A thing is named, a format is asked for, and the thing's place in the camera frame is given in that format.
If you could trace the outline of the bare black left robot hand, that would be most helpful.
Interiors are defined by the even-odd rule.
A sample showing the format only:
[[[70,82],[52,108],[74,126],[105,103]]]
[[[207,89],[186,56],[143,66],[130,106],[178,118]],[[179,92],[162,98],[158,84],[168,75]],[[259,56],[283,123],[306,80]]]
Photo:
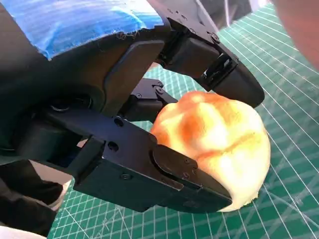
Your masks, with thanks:
[[[214,32],[157,0],[1,1],[1,164],[34,160],[138,212],[230,205],[193,159],[135,125],[176,102],[144,78],[152,63],[252,107],[265,97]]]

